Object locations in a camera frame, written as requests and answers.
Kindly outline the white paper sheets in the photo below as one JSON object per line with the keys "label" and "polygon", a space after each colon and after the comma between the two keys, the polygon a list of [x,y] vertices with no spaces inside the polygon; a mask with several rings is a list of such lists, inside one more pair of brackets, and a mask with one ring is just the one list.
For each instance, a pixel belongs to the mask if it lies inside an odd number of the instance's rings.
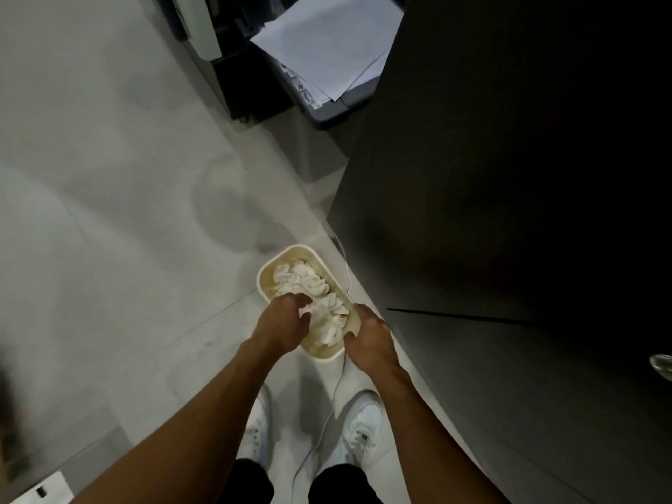
{"label": "white paper sheets", "polygon": [[338,100],[391,50],[403,15],[393,0],[298,0],[251,41]]}

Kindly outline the person's right hand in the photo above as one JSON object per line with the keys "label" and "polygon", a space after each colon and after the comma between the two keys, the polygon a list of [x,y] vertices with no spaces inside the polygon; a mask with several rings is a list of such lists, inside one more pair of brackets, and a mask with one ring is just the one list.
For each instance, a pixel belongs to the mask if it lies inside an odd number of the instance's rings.
{"label": "person's right hand", "polygon": [[343,342],[349,359],[375,385],[389,379],[400,368],[391,331],[382,319],[380,330],[371,338],[361,336],[353,341]]}

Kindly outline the person's left hand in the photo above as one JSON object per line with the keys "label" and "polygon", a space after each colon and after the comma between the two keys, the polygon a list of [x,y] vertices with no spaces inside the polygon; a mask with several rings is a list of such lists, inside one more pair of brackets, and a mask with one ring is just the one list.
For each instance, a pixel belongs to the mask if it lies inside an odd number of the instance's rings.
{"label": "person's left hand", "polygon": [[252,336],[276,359],[295,350],[310,331],[310,327],[291,325],[286,301],[286,294],[273,298],[259,317]]}

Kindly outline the white right sneaker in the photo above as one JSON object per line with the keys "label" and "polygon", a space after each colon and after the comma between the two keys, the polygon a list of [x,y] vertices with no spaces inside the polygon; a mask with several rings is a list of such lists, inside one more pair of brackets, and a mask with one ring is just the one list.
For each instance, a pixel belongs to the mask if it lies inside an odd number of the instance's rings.
{"label": "white right sneaker", "polygon": [[338,442],[321,470],[337,465],[351,465],[367,470],[380,440],[384,406],[373,390],[361,391],[345,417]]}

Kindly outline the person's right forearm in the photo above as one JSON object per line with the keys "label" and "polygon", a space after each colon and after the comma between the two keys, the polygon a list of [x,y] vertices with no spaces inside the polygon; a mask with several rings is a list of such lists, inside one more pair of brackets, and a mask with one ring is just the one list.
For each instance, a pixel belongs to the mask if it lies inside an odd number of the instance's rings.
{"label": "person's right forearm", "polygon": [[366,370],[391,424],[411,504],[510,504],[441,424],[398,363]]}

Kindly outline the white flat object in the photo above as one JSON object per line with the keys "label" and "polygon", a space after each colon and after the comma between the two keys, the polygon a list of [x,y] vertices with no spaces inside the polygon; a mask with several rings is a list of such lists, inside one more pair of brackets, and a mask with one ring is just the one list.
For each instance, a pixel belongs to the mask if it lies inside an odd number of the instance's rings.
{"label": "white flat object", "polygon": [[9,504],[70,504],[74,498],[63,473],[56,471]]}

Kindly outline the white tissues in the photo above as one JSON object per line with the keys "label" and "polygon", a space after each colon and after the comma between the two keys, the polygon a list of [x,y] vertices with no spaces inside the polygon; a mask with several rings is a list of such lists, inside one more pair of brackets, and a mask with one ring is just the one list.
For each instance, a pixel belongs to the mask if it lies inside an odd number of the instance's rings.
{"label": "white tissues", "polygon": [[308,338],[311,349],[336,346],[343,337],[349,309],[330,285],[306,262],[292,259],[273,270],[276,296],[304,294],[312,302],[299,309],[299,316],[309,313]]}

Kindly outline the white left sneaker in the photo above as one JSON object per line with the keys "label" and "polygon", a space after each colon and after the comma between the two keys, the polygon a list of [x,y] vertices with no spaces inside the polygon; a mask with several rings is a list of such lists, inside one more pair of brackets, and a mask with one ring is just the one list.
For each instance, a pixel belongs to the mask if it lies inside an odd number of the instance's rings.
{"label": "white left sneaker", "polygon": [[272,462],[272,399],[262,385],[248,416],[245,432],[236,456],[251,460],[268,471]]}

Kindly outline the cream plastic waste bin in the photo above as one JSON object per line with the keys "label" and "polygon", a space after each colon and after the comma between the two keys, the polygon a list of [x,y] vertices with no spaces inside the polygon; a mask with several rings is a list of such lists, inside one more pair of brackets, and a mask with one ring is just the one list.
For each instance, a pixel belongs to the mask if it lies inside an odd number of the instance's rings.
{"label": "cream plastic waste bin", "polygon": [[[271,258],[257,273],[257,289],[262,297],[271,302],[277,297],[273,291],[273,270],[281,263],[288,263],[292,259],[299,259],[308,263],[331,287],[332,291],[345,303],[349,309],[349,317],[343,330],[346,334],[349,330],[357,332],[359,328],[359,319],[354,313],[354,302],[348,294],[349,287],[343,287],[337,280],[333,272],[327,267],[326,263],[320,258],[315,250],[302,244],[290,245],[281,251],[277,256]],[[333,347],[322,349],[311,349],[308,336],[301,342],[300,347],[310,357],[317,362],[331,362],[337,359],[344,352],[343,337],[341,341]]]}

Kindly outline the white sneaker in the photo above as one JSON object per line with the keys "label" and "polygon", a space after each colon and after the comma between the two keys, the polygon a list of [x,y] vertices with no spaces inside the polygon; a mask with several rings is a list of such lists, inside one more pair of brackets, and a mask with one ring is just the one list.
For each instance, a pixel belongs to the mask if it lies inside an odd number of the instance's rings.
{"label": "white sneaker", "polygon": [[337,465],[351,465],[367,470],[380,440],[384,406],[373,390],[361,391],[345,417],[338,442],[321,470]]}
{"label": "white sneaker", "polygon": [[248,416],[245,432],[236,456],[251,460],[268,471],[272,462],[272,399],[262,385]]}

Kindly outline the black trousers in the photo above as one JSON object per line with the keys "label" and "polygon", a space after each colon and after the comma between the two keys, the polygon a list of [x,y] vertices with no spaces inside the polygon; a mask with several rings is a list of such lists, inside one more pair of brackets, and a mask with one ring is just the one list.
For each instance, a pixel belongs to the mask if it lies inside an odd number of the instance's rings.
{"label": "black trousers", "polygon": [[[216,504],[271,504],[274,486],[266,470],[250,459],[232,465]],[[312,482],[308,504],[383,504],[365,472],[352,464],[338,464]]]}

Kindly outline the person's left forearm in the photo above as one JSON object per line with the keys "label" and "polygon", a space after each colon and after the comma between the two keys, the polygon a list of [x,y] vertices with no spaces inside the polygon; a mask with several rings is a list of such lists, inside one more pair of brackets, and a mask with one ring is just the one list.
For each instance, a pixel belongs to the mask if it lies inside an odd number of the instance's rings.
{"label": "person's left forearm", "polygon": [[250,338],[175,415],[71,504],[213,504],[236,459],[253,404],[286,352]]}

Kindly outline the grey office printer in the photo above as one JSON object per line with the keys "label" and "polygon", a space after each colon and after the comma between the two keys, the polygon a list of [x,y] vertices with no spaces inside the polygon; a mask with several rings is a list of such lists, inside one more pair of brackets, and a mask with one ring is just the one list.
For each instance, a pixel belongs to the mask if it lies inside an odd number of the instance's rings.
{"label": "grey office printer", "polygon": [[227,114],[249,123],[296,106],[316,130],[341,124],[373,98],[386,55],[337,100],[318,92],[251,39],[300,0],[152,0]]}

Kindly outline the dark grey cabinet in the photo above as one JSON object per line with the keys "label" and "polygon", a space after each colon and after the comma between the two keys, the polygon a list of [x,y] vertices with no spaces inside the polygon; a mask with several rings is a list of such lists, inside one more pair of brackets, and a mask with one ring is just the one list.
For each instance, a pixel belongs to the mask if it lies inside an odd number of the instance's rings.
{"label": "dark grey cabinet", "polygon": [[328,220],[511,501],[672,504],[672,0],[409,0]]}

